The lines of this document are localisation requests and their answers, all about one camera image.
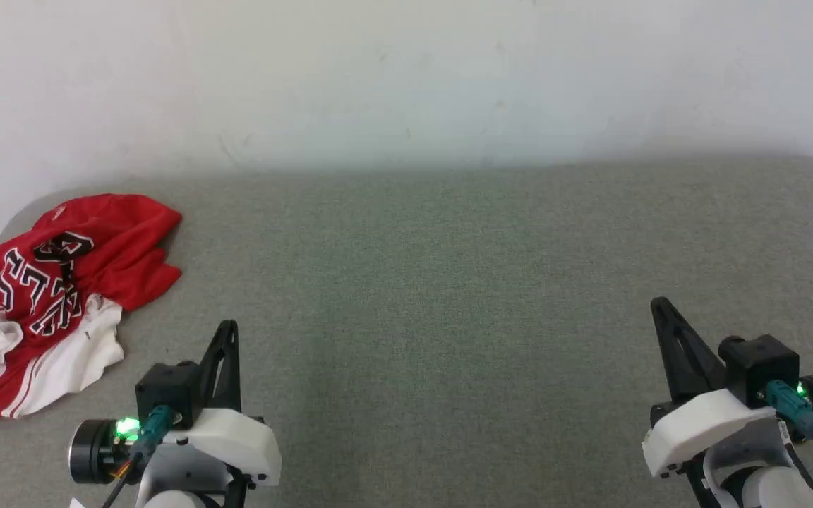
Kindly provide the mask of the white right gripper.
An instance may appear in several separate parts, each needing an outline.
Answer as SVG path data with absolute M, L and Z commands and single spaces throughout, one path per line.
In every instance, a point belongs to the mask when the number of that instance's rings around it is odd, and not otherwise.
M 684 403 L 643 438 L 651 477 L 667 478 L 698 459 L 706 478 L 739 465 L 796 469 L 790 448 L 813 441 L 813 374 L 794 384 L 770 380 L 749 407 L 722 389 L 725 366 L 667 297 L 651 300 L 651 315 L 671 401 Z

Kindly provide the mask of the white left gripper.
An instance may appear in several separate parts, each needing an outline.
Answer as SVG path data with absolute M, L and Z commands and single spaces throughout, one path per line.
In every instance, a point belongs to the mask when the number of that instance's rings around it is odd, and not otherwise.
M 88 419 L 72 437 L 74 483 L 112 485 L 101 508 L 135 486 L 135 508 L 244 508 L 246 495 L 280 482 L 283 459 L 271 428 L 240 413 L 239 329 L 222 321 L 200 362 L 204 409 L 177 430 L 166 409 L 148 421 Z

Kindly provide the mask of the red and white basketball jersey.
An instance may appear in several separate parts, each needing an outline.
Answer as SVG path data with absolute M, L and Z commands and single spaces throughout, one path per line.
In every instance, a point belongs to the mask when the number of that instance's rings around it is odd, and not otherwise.
M 81 392 L 124 359 L 123 314 L 181 276 L 161 247 L 181 219 L 142 194 L 97 194 L 0 245 L 0 418 Z

